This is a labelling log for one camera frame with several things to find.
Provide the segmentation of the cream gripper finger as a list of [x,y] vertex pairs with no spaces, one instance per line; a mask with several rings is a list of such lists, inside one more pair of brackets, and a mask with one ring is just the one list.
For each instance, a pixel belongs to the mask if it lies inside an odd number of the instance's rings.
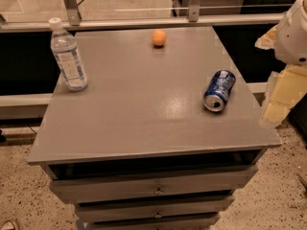
[[280,73],[271,72],[262,103],[261,123],[281,124],[306,94],[306,66],[287,64]]
[[262,50],[269,50],[275,47],[275,34],[277,26],[270,28],[265,34],[260,36],[254,46]]

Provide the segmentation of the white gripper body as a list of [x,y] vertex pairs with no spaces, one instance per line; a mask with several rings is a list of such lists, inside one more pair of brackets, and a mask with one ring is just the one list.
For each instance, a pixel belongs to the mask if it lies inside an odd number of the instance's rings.
[[287,64],[307,65],[307,0],[296,0],[275,33],[275,57]]

